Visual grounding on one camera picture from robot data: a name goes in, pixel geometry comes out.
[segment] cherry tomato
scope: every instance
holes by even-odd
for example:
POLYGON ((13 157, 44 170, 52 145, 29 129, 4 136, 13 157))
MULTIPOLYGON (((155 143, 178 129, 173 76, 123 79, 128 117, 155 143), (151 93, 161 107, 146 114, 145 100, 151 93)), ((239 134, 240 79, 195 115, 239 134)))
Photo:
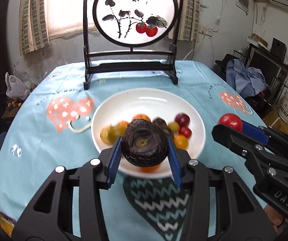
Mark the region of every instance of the cherry tomato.
POLYGON ((152 26, 152 25, 149 25, 147 26, 146 28, 146 35, 149 36, 149 37, 153 37, 157 34, 157 27, 156 26, 152 26))
POLYGON ((154 170, 158 169, 159 165, 153 166, 153 167, 140 167, 141 171, 146 172, 146 173, 151 173, 154 170))
POLYGON ((188 148, 188 139, 184 135, 176 135, 173 138, 174 144, 177 148, 180 149, 187 149, 188 148))
POLYGON ((171 122, 167 125, 167 127, 173 132, 178 132, 180 130, 180 126, 177 122, 171 122))
POLYGON ((111 129, 107 133, 107 138, 111 144, 114 144, 115 140, 118 137, 122 137, 124 135, 126 128, 125 126, 121 126, 117 124, 115 127, 111 127, 111 129))
POLYGON ((187 139, 189 139, 192 135, 192 131, 188 127, 181 127, 179 130, 179 134, 182 134, 187 139))
POLYGON ((127 122, 127 121, 124 120, 124 121, 120 121, 117 125, 125 128, 125 130, 126 130, 128 124, 129 124, 129 122, 127 122))
POLYGON ((180 127, 187 127, 189 125, 190 118, 188 115, 180 113, 175 117, 175 122, 177 122, 180 127))
POLYGON ((135 120, 135 119, 138 119, 138 118, 141 118, 141 119, 144 119, 144 120, 146 120, 146 121, 151 122, 151 119, 150 119, 147 115, 145 115, 145 114, 137 114, 137 115, 135 115, 135 116, 132 118, 132 121, 135 120))
POLYGON ((112 144, 109 140, 108 140, 108 131, 112 128, 111 125, 105 126, 102 128, 99 136, 101 137, 102 142, 104 142, 107 145, 112 144))
POLYGON ((145 33, 147 30, 147 25, 145 23, 138 23, 136 25, 136 31, 138 33, 145 33))
POLYGON ((237 130, 238 132, 243 131, 242 120, 240 119, 239 116, 232 114, 232 113, 224 114, 222 117, 220 117, 217 124, 226 125, 232 129, 237 130))

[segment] person's hand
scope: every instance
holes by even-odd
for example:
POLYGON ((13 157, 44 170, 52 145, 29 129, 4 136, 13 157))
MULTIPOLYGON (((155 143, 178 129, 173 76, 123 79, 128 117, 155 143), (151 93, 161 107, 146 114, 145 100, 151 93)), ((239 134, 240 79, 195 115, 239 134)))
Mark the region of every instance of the person's hand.
POLYGON ((270 205, 266 205, 264 208, 264 212, 268 216, 269 220, 271 221, 275 231, 278 230, 278 226, 284 222, 284 220, 288 223, 288 219, 285 219, 278 211, 276 211, 270 205))

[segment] pink heart pattern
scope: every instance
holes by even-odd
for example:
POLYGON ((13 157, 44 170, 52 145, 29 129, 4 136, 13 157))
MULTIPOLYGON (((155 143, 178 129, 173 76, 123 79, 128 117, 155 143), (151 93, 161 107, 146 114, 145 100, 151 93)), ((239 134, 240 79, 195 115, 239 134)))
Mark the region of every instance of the pink heart pattern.
POLYGON ((54 123, 57 132, 62 132, 67 127, 68 121, 76 120, 78 116, 89 115, 94 108, 91 97, 73 101, 72 98, 58 97, 53 99, 47 107, 47 116, 54 123))
POLYGON ((221 92, 220 93, 221 99, 229 106, 239 109, 244 114, 247 114, 248 112, 245 110, 245 103, 244 100, 239 95, 231 95, 229 92, 221 92))

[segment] round screen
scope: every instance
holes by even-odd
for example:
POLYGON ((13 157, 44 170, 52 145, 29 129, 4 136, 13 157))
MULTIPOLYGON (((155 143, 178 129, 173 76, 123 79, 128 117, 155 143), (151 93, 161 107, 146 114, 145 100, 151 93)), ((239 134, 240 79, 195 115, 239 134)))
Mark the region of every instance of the round screen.
POLYGON ((168 34, 177 11, 176 0, 95 0, 93 18, 109 41, 140 47, 168 34))

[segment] red cherry tomato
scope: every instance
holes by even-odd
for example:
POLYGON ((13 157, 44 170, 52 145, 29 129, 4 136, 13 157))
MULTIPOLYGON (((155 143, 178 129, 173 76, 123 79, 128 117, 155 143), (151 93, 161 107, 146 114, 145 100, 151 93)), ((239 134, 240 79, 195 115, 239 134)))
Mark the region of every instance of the red cherry tomato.
POLYGON ((157 27, 156 26, 147 26, 146 34, 149 37, 153 37, 157 34, 157 27))
POLYGON ((146 25, 146 24, 144 24, 144 23, 138 23, 138 24, 136 25, 136 31, 137 31, 138 33, 145 33, 146 30, 147 30, 147 25, 146 25))
POLYGON ((179 134, 182 134, 187 139, 189 139, 192 135, 192 131, 188 127, 181 127, 179 130, 179 134))
POLYGON ((224 114, 222 117, 220 117, 217 124, 226 125, 232 129, 237 130, 238 132, 243 131, 242 120, 240 119, 239 116, 232 114, 232 113, 224 114))
POLYGON ((177 122, 180 127, 187 127, 189 125, 190 118, 188 115, 180 113, 175 117, 175 122, 177 122))

